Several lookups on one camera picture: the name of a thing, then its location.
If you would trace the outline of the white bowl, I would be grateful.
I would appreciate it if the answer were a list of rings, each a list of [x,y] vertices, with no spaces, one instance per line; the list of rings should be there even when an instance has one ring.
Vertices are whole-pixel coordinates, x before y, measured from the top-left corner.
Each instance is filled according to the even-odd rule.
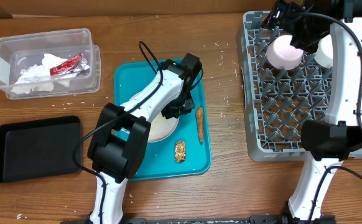
[[[327,35],[319,41],[314,59],[322,67],[331,68],[333,66],[333,44],[331,35]]]

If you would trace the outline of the red snack wrapper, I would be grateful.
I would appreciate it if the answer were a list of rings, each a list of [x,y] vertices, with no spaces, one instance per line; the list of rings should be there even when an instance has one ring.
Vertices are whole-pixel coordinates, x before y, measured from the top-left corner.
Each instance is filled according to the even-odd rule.
[[[51,77],[68,75],[72,73],[83,72],[90,68],[87,59],[82,53],[74,55],[72,58],[66,60],[65,62],[52,67],[49,72]]]

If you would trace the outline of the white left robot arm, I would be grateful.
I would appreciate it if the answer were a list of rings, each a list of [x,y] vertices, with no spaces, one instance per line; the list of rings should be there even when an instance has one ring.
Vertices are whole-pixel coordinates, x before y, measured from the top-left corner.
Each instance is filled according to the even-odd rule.
[[[72,157],[81,170],[97,180],[95,207],[85,223],[120,223],[123,219],[123,198],[128,180],[142,164],[151,123],[161,114],[178,118],[195,107],[191,90],[202,79],[200,59],[186,54],[181,62],[168,59],[150,62],[154,79],[131,100],[116,106],[108,103],[100,113],[96,128],[79,141],[73,153],[90,139],[87,156],[92,168],[86,168]]]

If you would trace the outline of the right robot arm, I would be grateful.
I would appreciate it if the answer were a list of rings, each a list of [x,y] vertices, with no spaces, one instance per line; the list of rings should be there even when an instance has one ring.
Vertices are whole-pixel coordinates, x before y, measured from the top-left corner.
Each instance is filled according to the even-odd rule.
[[[343,162],[362,148],[362,1],[277,1],[264,27],[288,32],[291,46],[314,52],[326,36],[332,39],[330,102],[323,121],[302,125],[306,157],[297,188],[278,223],[335,223],[321,206]]]

